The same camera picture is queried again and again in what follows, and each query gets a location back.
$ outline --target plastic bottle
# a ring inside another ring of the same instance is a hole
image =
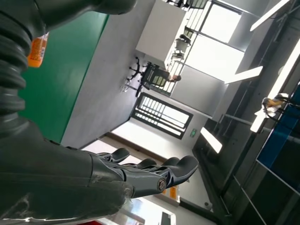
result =
[[[31,53],[28,56],[29,66],[38,68],[43,62],[49,33],[38,37],[32,42]]]

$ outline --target robotic hand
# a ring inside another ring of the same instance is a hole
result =
[[[19,117],[33,39],[87,11],[122,14],[136,0],[0,0],[0,224],[60,224],[118,212],[125,200],[188,179],[194,157],[119,165],[127,153],[96,155],[45,140]]]

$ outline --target fluorescent light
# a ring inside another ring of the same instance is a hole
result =
[[[247,70],[243,73],[235,74],[224,81],[225,84],[233,83],[237,81],[246,80],[252,77],[259,76],[263,67],[256,67],[254,69]]]
[[[295,47],[292,50],[291,55],[286,61],[286,65],[283,67],[283,69],[280,72],[280,74],[274,84],[273,88],[270,91],[269,95],[268,96],[268,98],[273,99],[280,91],[280,89],[286,82],[286,78],[291,72],[291,70],[297,61],[297,59],[299,57],[299,55],[300,55],[300,39],[298,41],[298,43],[295,45]],[[262,126],[262,124],[264,122],[265,118],[265,115],[259,113],[255,119],[255,121],[253,122],[253,124],[250,129],[253,132],[258,132],[260,126]]]
[[[215,138],[213,134],[208,132],[205,128],[202,128],[201,133],[209,143],[210,144],[216,153],[219,153],[222,149],[222,144]]]
[[[277,3],[277,5],[275,5],[274,7],[270,9],[269,11],[268,11],[267,13],[265,13],[265,15],[262,16],[260,19],[259,19],[258,21],[255,22],[250,29],[250,31],[253,31],[255,29],[256,29],[257,27],[259,27],[259,25],[261,25],[262,23],[268,20],[269,17],[271,17],[271,15],[274,14],[275,12],[278,11],[280,8],[284,6],[285,4],[288,3],[290,0],[281,0],[279,3]]]

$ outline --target white wall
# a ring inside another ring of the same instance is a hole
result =
[[[162,0],[155,0],[142,31],[136,50],[145,53],[148,60],[164,67],[170,49],[180,28],[185,11]]]
[[[180,206],[173,206],[154,196],[148,196],[145,197],[145,199],[174,213],[176,216],[176,225],[216,225],[216,223],[210,220],[194,214]]]
[[[245,10],[256,16],[263,15],[270,0],[220,0],[240,9]]]
[[[151,131],[152,127],[148,128],[147,129],[142,122],[131,118],[130,121],[113,130],[112,133],[166,159],[170,157],[182,158],[193,154],[191,149],[180,145],[179,142],[172,142]]]
[[[221,80],[188,66],[185,66],[182,76],[172,98],[211,116],[227,88]]]

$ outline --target person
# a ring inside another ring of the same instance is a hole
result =
[[[181,76],[180,75],[173,75],[171,77],[170,75],[169,76],[169,82],[178,82],[181,81]]]
[[[171,83],[176,83],[176,82],[179,82],[181,81],[181,76],[180,75],[169,75],[167,79],[164,78],[164,76],[161,76],[161,75],[156,75],[153,81],[152,82],[153,85],[158,85],[160,87],[164,87],[167,81],[171,82]]]

